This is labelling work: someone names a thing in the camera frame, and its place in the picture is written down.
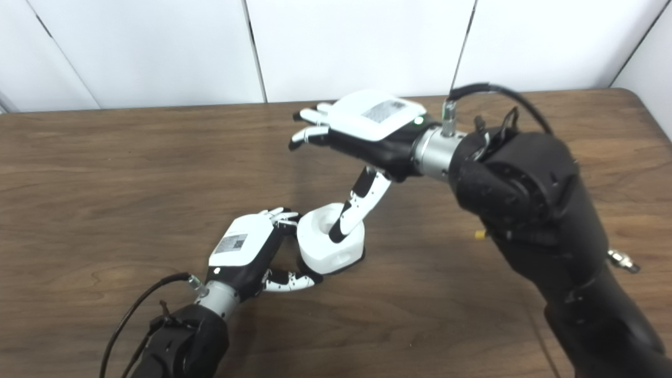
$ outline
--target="black cable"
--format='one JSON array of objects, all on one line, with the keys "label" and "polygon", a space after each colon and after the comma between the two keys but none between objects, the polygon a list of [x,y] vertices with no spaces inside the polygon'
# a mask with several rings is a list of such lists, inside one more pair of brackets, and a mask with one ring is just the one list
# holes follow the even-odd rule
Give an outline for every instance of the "black cable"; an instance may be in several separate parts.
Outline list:
[{"label": "black cable", "polygon": [[483,92],[495,92],[495,93],[500,93],[503,94],[504,96],[507,96],[508,98],[511,98],[515,101],[517,101],[519,104],[521,104],[531,115],[532,117],[537,121],[537,123],[544,129],[544,132],[546,134],[551,134],[553,135],[553,129],[550,127],[548,124],[548,121],[544,118],[544,116],[537,110],[537,108],[532,105],[531,102],[529,102],[526,98],[521,96],[519,93],[510,90],[509,88],[502,87],[500,85],[493,85],[490,83],[478,83],[478,84],[471,84],[467,85],[464,87],[460,88],[455,88],[452,91],[450,91],[450,95],[448,95],[447,101],[457,101],[460,98],[463,98],[464,96],[474,94],[474,93],[483,93]]},{"label": "black cable", "polygon": [[128,376],[128,374],[130,373],[130,370],[133,367],[133,365],[135,365],[135,363],[138,361],[138,358],[140,358],[142,351],[144,350],[145,346],[147,346],[149,336],[150,336],[149,333],[144,335],[144,338],[138,345],[138,348],[133,353],[133,356],[130,358],[130,361],[128,361],[128,365],[126,365],[126,368],[124,369],[124,374],[122,374],[121,378],[126,378],[126,376]]},{"label": "black cable", "polygon": [[135,312],[135,310],[140,307],[140,304],[147,298],[151,293],[154,293],[159,287],[162,287],[164,285],[167,285],[171,282],[176,282],[176,281],[187,281],[189,280],[189,277],[191,277],[191,274],[187,272],[182,272],[182,273],[177,273],[177,274],[172,274],[168,277],[162,278],[159,282],[155,283],[152,285],[149,289],[147,289],[136,301],[133,303],[133,305],[128,309],[126,312],[126,315],[122,317],[122,321],[119,323],[119,326],[117,326],[117,329],[114,330],[112,333],[112,337],[110,338],[110,341],[108,342],[108,346],[105,348],[105,352],[103,353],[103,360],[100,363],[100,374],[99,378],[105,378],[105,371],[108,368],[108,361],[110,359],[110,354],[112,353],[112,347],[114,346],[114,342],[117,340],[119,337],[119,334],[121,331],[124,329],[124,326],[130,319],[131,315]]}]

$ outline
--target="robotic hand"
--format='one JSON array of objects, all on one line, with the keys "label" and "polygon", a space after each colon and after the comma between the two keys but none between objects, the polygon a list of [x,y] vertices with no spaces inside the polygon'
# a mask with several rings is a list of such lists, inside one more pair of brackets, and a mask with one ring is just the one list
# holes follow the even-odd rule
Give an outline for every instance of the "robotic hand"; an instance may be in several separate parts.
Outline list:
[{"label": "robotic hand", "polygon": [[[519,102],[544,133],[522,133],[517,108],[500,126],[487,128],[478,116],[475,131],[457,131],[456,102],[480,92]],[[396,182],[429,176],[447,183],[458,204],[480,217],[512,269],[544,296],[546,319],[577,376],[672,377],[663,343],[605,261],[639,268],[609,248],[577,161],[518,93],[488,83],[453,89],[441,123],[423,106],[377,91],[303,109],[294,119],[313,126],[292,137],[290,150],[330,146],[375,167],[365,172]]]},{"label": "robotic hand", "polygon": [[226,323],[239,303],[262,291],[294,291],[322,281],[322,276],[313,272],[269,268],[283,238],[296,235],[299,218],[298,213],[281,207],[235,219],[210,254],[205,285],[188,273],[174,274],[150,288],[131,307],[108,344],[100,377],[104,378],[114,341],[133,311],[152,291],[176,280],[188,280],[198,297],[173,313],[161,302],[163,315],[150,323],[122,377],[127,376],[140,354],[142,359],[133,378],[214,376],[228,349]]}]

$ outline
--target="yellow connector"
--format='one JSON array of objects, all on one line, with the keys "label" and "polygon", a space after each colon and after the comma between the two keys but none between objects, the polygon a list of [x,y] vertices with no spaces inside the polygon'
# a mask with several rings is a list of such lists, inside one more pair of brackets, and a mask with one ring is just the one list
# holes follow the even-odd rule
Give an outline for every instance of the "yellow connector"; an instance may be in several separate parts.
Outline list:
[{"label": "yellow connector", "polygon": [[484,229],[476,231],[474,234],[474,239],[476,240],[485,240],[488,238],[488,231],[485,231]]}]

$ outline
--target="white hand casing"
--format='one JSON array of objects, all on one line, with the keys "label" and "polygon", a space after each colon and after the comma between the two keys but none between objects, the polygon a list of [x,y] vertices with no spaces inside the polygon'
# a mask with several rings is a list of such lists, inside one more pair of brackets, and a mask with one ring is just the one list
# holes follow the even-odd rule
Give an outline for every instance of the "white hand casing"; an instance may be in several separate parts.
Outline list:
[{"label": "white hand casing", "polygon": [[332,203],[305,214],[296,228],[301,257],[306,265],[319,274],[333,273],[362,259],[364,254],[364,223],[360,222],[340,243],[329,239],[329,229],[343,209],[342,203]]},{"label": "white hand casing", "polygon": [[427,113],[417,102],[373,89],[351,93],[331,106],[320,104],[318,110],[327,112],[333,130],[374,142]]}]

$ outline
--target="metal screw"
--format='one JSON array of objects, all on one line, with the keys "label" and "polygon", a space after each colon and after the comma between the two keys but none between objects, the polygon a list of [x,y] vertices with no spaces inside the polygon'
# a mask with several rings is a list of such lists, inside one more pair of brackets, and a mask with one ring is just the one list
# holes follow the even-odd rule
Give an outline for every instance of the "metal screw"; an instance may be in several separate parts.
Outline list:
[{"label": "metal screw", "polygon": [[634,261],[632,261],[632,258],[627,254],[618,250],[609,250],[607,253],[609,254],[610,261],[615,267],[625,269],[632,274],[641,270],[639,265],[635,264]]}]

